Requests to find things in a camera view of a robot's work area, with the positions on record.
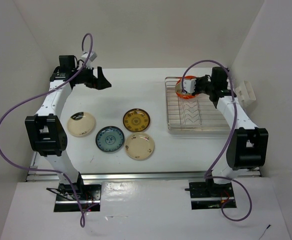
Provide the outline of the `orange plastic plate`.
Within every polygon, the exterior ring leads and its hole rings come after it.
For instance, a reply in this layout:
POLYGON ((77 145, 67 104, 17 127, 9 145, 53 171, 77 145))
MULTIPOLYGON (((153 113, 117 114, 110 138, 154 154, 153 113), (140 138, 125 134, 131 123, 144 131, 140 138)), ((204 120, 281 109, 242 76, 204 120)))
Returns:
MULTIPOLYGON (((184 77, 184 80, 192 80, 192 79, 196 79, 196 76, 187 75, 187 76, 184 77)), ((175 85, 174 90, 175 90, 176 95, 179 98, 185 99, 185 100, 190 100, 190 99, 196 98, 199 94, 191 95, 191 94, 188 94, 188 93, 182 93, 181 80, 182 80, 182 78, 179 78, 179 80, 177 81, 177 83, 175 85)))

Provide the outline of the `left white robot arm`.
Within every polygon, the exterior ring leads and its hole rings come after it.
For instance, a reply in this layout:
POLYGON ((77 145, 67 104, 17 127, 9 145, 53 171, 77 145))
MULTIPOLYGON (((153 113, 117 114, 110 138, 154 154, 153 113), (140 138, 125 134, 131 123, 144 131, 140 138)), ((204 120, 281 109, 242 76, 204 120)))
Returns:
POLYGON ((105 78, 101 67, 97 68, 97 76, 94 76, 91 63, 96 57, 95 52, 85 52, 81 56, 82 70, 77 73, 77 59, 74 55, 59 56, 59 66, 49 79, 49 94, 35 115, 27 116, 25 119, 31 148, 58 172, 60 192, 68 193, 74 200, 81 199, 86 188, 80 172, 75 169, 66 152, 68 138, 60 116, 75 85, 84 84, 96 90, 112 86, 105 78))

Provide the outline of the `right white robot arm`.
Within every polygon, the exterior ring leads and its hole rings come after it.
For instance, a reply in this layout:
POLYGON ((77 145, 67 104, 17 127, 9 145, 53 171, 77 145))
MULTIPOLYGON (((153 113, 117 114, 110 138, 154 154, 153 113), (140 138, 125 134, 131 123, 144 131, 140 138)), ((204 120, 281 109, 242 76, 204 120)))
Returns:
POLYGON ((269 133, 258 127, 240 105, 232 83, 228 82, 227 69, 213 67, 210 76, 196 79, 194 90, 208 95, 230 127, 225 146, 217 156, 218 160, 225 156, 225 163, 215 170, 217 162, 214 161, 205 174, 205 192, 215 197, 239 175, 264 166, 269 133))

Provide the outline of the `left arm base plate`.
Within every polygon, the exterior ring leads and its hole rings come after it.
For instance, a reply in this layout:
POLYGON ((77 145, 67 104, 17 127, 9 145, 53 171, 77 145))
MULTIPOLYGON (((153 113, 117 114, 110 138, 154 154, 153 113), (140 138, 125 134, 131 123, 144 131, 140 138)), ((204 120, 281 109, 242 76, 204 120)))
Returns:
MULTIPOLYGON (((62 191, 60 188, 47 187, 46 190, 55 195, 55 213, 79 212, 80 208, 72 191, 62 191)), ((83 193, 77 193, 80 205, 84 211, 99 212, 101 209, 101 184, 88 184, 84 186, 83 193)))

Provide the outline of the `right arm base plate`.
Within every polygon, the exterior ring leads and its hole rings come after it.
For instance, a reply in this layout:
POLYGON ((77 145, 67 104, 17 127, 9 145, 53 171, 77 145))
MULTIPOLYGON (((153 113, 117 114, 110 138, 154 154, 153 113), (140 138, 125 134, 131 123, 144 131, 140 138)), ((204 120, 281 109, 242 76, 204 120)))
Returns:
POLYGON ((212 179, 205 182, 189 182, 184 189, 190 195, 192 210, 236 208, 236 200, 231 183, 216 184, 212 179))

